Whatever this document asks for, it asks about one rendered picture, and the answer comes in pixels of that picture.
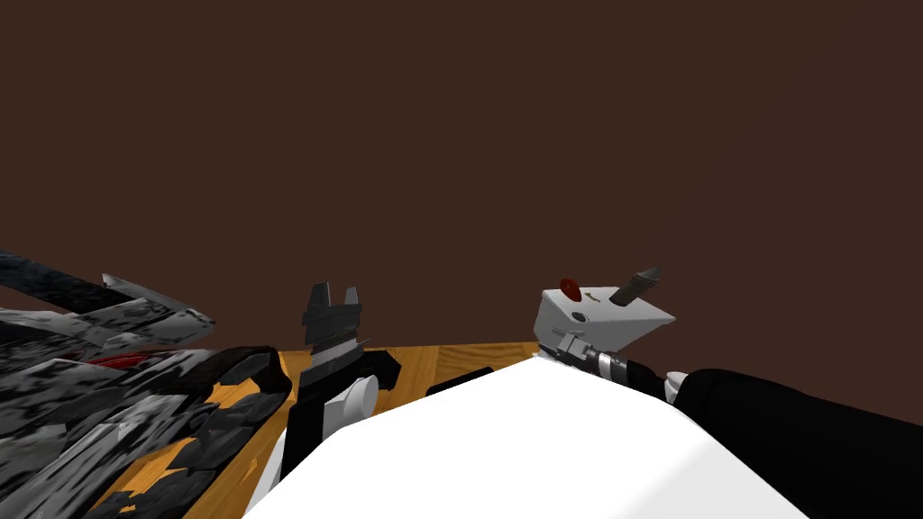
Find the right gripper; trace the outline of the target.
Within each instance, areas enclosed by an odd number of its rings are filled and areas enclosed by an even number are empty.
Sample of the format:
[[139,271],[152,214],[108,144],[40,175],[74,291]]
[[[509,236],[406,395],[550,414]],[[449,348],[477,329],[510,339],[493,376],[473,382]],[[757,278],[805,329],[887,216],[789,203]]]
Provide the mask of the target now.
[[551,329],[548,344],[539,343],[539,356],[576,369],[597,369],[599,351],[581,338],[583,332]]

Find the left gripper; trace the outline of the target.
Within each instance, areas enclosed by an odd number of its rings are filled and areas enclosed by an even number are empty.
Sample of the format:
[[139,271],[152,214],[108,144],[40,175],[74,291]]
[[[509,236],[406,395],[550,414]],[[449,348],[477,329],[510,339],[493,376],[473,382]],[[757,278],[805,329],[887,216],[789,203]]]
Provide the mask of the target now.
[[362,304],[357,287],[349,287],[344,305],[331,305],[328,282],[312,286],[309,305],[303,314],[307,345],[312,346],[311,365],[299,377],[300,384],[314,384],[332,376],[362,355],[357,340]]

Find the grey box with red knob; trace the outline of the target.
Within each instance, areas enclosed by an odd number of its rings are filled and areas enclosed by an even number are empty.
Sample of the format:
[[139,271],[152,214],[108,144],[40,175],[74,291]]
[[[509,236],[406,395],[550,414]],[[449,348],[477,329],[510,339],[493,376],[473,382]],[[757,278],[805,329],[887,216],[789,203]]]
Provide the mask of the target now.
[[563,278],[559,287],[542,292],[534,334],[546,347],[561,342],[569,333],[602,351],[624,348],[675,317],[643,300],[655,287],[661,269],[636,273],[622,287],[582,287]]

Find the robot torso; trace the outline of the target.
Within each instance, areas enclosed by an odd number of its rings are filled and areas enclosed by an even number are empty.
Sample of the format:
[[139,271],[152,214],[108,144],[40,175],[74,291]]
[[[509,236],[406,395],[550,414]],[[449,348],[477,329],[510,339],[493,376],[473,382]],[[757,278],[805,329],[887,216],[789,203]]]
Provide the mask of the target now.
[[243,519],[807,519],[685,414],[533,358],[347,425]]

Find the black grey mottled furniture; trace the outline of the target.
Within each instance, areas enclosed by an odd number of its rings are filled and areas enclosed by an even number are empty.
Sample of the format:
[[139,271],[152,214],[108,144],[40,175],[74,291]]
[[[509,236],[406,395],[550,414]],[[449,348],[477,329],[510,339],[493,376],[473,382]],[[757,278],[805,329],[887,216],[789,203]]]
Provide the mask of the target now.
[[0,519],[183,519],[288,399],[270,346],[196,349],[214,323],[145,287],[0,250]]

